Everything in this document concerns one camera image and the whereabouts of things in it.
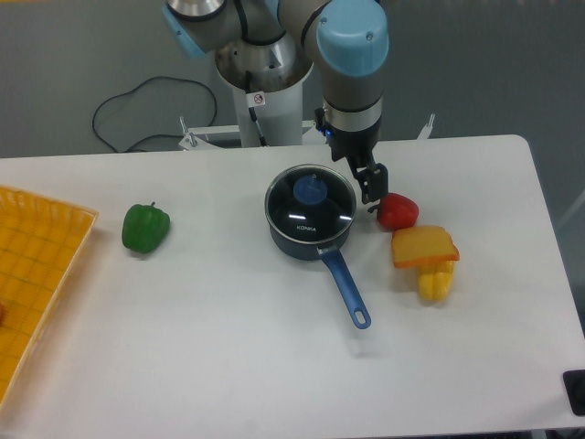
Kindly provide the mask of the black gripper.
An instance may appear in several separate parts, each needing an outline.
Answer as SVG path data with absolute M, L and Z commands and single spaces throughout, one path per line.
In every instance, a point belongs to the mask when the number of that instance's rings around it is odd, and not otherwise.
M 344 112 L 333 106 L 314 110 L 314 126 L 331 148 L 332 159 L 346 159 L 361 191 L 363 204 L 388 194 L 388 170 L 376 163 L 373 150 L 379 140 L 380 109 Z

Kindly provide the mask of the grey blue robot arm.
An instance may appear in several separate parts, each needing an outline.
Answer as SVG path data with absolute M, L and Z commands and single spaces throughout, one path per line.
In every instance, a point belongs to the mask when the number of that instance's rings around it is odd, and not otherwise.
M 213 53 L 246 146 L 301 142 L 302 106 L 286 94 L 318 68 L 316 129 L 333 160 L 347 161 L 363 203 L 387 195 L 388 171 L 373 156 L 389 51 L 379 2 L 166 1 L 162 14 L 189 56 Z

